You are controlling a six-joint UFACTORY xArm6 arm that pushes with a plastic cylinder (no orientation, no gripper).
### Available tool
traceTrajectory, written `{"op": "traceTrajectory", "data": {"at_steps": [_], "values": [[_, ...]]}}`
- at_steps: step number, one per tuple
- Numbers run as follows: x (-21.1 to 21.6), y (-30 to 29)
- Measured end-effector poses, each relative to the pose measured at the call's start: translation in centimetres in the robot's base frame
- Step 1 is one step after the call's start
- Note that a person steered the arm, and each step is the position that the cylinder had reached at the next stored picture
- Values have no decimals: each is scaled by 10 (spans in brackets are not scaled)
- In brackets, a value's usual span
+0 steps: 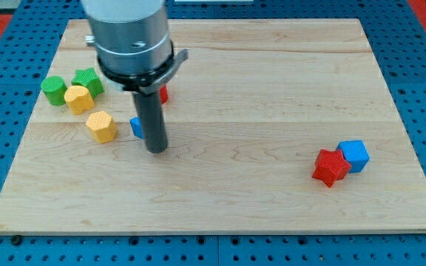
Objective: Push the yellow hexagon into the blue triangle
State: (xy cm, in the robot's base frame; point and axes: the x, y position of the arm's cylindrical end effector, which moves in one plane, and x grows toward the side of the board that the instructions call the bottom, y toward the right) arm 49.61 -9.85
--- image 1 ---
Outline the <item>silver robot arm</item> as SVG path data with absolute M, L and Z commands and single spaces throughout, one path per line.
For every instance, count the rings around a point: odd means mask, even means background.
M 145 95 L 168 83 L 188 59 L 175 53 L 164 0 L 82 0 L 92 37 L 87 43 L 109 79 Z

